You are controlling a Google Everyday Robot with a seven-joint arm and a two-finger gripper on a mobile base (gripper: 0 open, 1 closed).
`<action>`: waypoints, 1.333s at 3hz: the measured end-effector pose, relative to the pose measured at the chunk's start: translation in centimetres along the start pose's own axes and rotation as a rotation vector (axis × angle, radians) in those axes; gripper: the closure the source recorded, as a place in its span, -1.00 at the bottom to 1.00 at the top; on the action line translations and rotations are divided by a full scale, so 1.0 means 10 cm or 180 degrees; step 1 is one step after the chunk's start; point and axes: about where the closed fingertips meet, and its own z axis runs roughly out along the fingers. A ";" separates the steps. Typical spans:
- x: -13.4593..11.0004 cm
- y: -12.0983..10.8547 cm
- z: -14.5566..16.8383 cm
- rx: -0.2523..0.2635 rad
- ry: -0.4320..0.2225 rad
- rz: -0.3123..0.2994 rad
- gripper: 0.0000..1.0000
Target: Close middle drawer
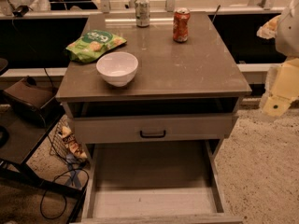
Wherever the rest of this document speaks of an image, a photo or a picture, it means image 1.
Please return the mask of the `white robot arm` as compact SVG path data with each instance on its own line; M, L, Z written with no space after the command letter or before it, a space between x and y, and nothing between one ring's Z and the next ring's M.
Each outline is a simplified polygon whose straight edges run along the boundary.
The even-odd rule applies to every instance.
M278 118L299 97L299 0L291 0L279 15L260 27L256 35L273 38L276 52L284 56L281 63L269 68L259 104L265 115Z

